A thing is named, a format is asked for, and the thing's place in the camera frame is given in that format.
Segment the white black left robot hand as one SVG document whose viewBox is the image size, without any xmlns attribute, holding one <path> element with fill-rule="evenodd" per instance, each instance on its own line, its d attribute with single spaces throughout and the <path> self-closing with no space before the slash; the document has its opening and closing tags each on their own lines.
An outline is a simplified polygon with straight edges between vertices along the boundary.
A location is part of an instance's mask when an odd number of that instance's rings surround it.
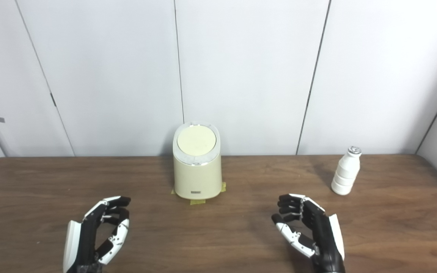
<svg viewBox="0 0 437 273">
<path fill-rule="evenodd" d="M 127 206 L 131 198 L 114 196 L 97 202 L 81 222 L 69 221 L 63 256 L 64 273 L 102 273 L 118 254 L 129 231 Z M 102 223 L 114 225 L 110 237 L 95 247 L 97 229 Z"/>
</svg>

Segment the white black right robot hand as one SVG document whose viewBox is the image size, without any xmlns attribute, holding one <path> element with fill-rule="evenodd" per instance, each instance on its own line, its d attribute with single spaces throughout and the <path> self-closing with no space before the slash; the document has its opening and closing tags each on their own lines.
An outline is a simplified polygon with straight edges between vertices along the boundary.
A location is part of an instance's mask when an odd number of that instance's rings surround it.
<svg viewBox="0 0 437 273">
<path fill-rule="evenodd" d="M 345 273 L 345 250 L 337 214 L 328 216 L 311 198 L 302 194 L 278 197 L 279 211 L 272 221 L 281 235 L 297 252 L 307 257 L 314 273 Z M 297 232 L 289 223 L 302 222 L 312 238 Z"/>
</svg>

